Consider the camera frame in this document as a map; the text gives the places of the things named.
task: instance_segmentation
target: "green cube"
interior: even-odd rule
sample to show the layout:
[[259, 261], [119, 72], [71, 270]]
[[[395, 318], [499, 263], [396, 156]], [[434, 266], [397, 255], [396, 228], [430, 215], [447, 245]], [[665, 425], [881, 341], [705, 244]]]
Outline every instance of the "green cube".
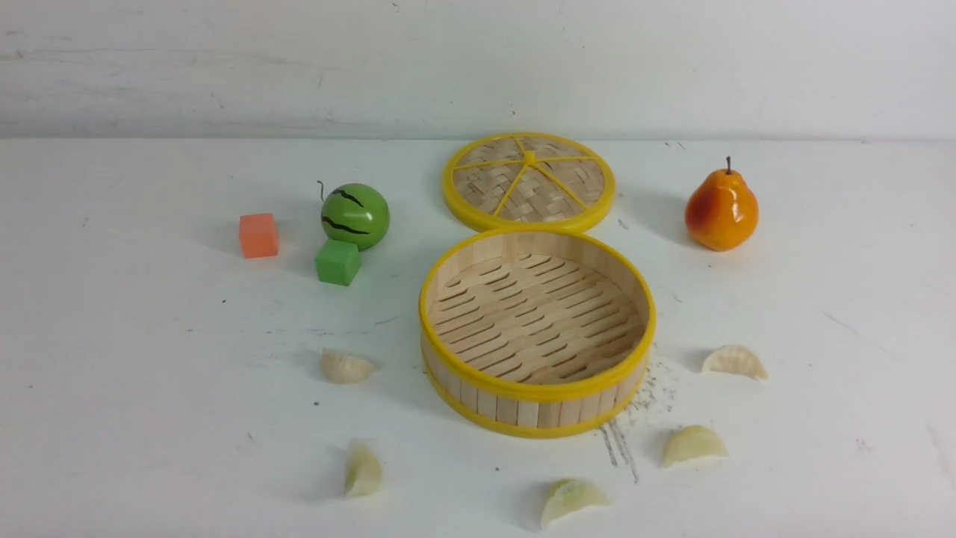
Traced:
[[361, 256], [355, 243], [329, 239], [315, 257], [315, 271], [323, 282], [347, 286], [360, 267]]

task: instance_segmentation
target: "dark stripe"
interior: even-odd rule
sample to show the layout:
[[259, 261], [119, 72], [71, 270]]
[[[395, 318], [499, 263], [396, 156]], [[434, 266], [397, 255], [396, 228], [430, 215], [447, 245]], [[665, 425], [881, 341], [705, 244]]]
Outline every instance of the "dark stripe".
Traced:
[[342, 189], [335, 189], [334, 191], [332, 191], [332, 192], [329, 193], [329, 196], [335, 196], [336, 194], [338, 194], [338, 195], [341, 196], [342, 198], [345, 198], [346, 200], [352, 200], [353, 202], [357, 203], [360, 208], [364, 208], [364, 207], [365, 207], [365, 206], [362, 205], [361, 202], [359, 202], [359, 199], [358, 199], [358, 198], [356, 198], [356, 197], [353, 196], [352, 194], [349, 194], [349, 193], [346, 192], [346, 191], [343, 191]]
[[348, 226], [345, 226], [344, 224], [338, 224], [337, 222], [335, 222], [334, 220], [332, 220], [331, 218], [327, 216], [322, 217], [322, 222], [328, 224], [329, 226], [335, 228], [336, 230], [341, 230], [342, 232], [348, 232], [349, 234], [368, 235], [368, 232], [353, 230], [352, 228], [349, 228]]

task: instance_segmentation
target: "foam block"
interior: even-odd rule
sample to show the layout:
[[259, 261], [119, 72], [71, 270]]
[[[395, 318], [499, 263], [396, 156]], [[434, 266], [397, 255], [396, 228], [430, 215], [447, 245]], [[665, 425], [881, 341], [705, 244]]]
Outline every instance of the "foam block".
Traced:
[[323, 282], [347, 286], [360, 267], [361, 255], [355, 243], [329, 239], [315, 257], [315, 271]]
[[244, 214], [239, 217], [239, 244], [246, 258], [264, 258], [279, 254], [279, 231], [272, 213]]

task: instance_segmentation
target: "scratch mark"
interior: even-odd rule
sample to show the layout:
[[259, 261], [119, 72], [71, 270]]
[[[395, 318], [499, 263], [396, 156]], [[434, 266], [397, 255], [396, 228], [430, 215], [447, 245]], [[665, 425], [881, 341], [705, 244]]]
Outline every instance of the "scratch mark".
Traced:
[[[29, 52], [17, 51], [17, 58], [28, 57], [31, 61], [46, 61], [52, 63], [73, 63], [77, 65], [112, 65], [114, 67], [138, 67], [143, 61], [165, 59], [167, 63], [178, 64], [173, 67], [193, 67], [200, 60], [204, 64], [222, 66], [223, 63], [234, 65], [281, 65], [315, 69], [317, 71], [351, 72], [351, 69], [329, 65], [296, 61], [281, 56], [239, 53], [235, 51], [217, 49], [151, 49], [151, 48], [95, 48], [95, 49], [35, 49]], [[0, 62], [13, 59], [10, 56], [0, 56]]]
[[829, 312], [824, 312], [823, 310], [820, 310], [820, 313], [823, 314], [824, 316], [830, 318], [831, 320], [833, 320], [833, 322], [836, 323], [837, 325], [840, 325], [840, 326], [842, 326], [843, 328], [849, 330], [850, 332], [859, 335], [859, 331], [857, 331], [856, 329], [852, 328], [851, 326], [845, 324], [844, 322], [838, 320], [837, 318], [835, 318], [835, 317], [833, 316], [833, 314], [831, 314], [831, 313], [829, 313]]
[[310, 329], [306, 329], [306, 330], [308, 330], [309, 332], [313, 333], [315, 336], [332, 336], [332, 335], [335, 335], [335, 334], [342, 334], [342, 335], [345, 335], [345, 334], [372, 334], [372, 331], [370, 331], [370, 330], [363, 330], [363, 331], [359, 331], [359, 332], [355, 332], [354, 330], [335, 331], [335, 330], [329, 330], [329, 329], [324, 329], [324, 328], [310, 328]]
[[627, 441], [624, 439], [624, 434], [620, 432], [618, 420], [616, 418], [611, 420], [611, 422], [609, 422], [609, 427], [611, 428], [611, 435], [614, 437], [614, 442], [618, 446], [620, 457], [624, 460], [624, 463], [631, 468], [631, 475], [634, 476], [634, 483], [638, 483], [640, 481], [638, 478], [638, 466], [634, 463], [634, 456], [631, 454], [631, 449], [627, 447]]
[[876, 342], [874, 342], [873, 345], [876, 346], [877, 349], [879, 349], [880, 351], [882, 351], [883, 353], [885, 353], [887, 357], [889, 357], [889, 358], [891, 358], [891, 359], [894, 359], [894, 360], [896, 360], [896, 361], [899, 361], [899, 362], [903, 362], [903, 360], [902, 360], [900, 357], [898, 357], [898, 356], [896, 356], [895, 354], [893, 354], [893, 353], [892, 353], [889, 349], [887, 349], [886, 347], [883, 347], [883, 346], [881, 346], [880, 344], [877, 344]]
[[611, 446], [611, 439], [607, 436], [607, 428], [600, 427], [600, 432], [604, 436], [604, 447], [607, 448], [607, 455], [611, 457], [611, 464], [618, 466], [618, 459], [614, 457], [614, 448]]
[[866, 439], [857, 438], [857, 450], [861, 453], [871, 454], [873, 447], [866, 444]]
[[936, 429], [929, 423], [926, 424], [926, 432], [929, 434], [929, 443], [936, 449], [940, 472], [949, 479], [949, 487], [952, 488], [953, 493], [956, 493], [956, 475], [953, 474], [952, 465], [949, 464], [949, 457], [946, 455], [940, 436], [937, 435]]
[[387, 324], [388, 322], [394, 322], [395, 320], [399, 319], [400, 317], [401, 317], [401, 315], [392, 316], [391, 318], [388, 318], [387, 320], [382, 320], [382, 321], [380, 321], [380, 322], [375, 322], [375, 325], [385, 325], [385, 324]]

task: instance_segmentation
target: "white dumpling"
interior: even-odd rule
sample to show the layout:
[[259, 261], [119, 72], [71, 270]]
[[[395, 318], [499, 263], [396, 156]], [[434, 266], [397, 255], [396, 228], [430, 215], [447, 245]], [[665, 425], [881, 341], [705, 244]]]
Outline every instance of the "white dumpling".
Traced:
[[349, 461], [345, 472], [345, 497], [364, 497], [379, 491], [381, 464], [364, 442], [353, 440], [349, 445]]
[[556, 482], [548, 492], [548, 500], [541, 512], [541, 529], [552, 521], [588, 506], [609, 505], [604, 492], [590, 482], [567, 479]]
[[722, 371], [746, 375], [753, 379], [767, 379], [767, 371], [756, 353], [743, 346], [724, 346], [710, 353], [701, 371]]
[[663, 452], [663, 467], [699, 458], [725, 458], [728, 455], [724, 442], [713, 430], [701, 426], [687, 426], [674, 434]]
[[318, 367], [326, 379], [338, 384], [361, 383], [379, 369], [365, 359], [327, 347]]

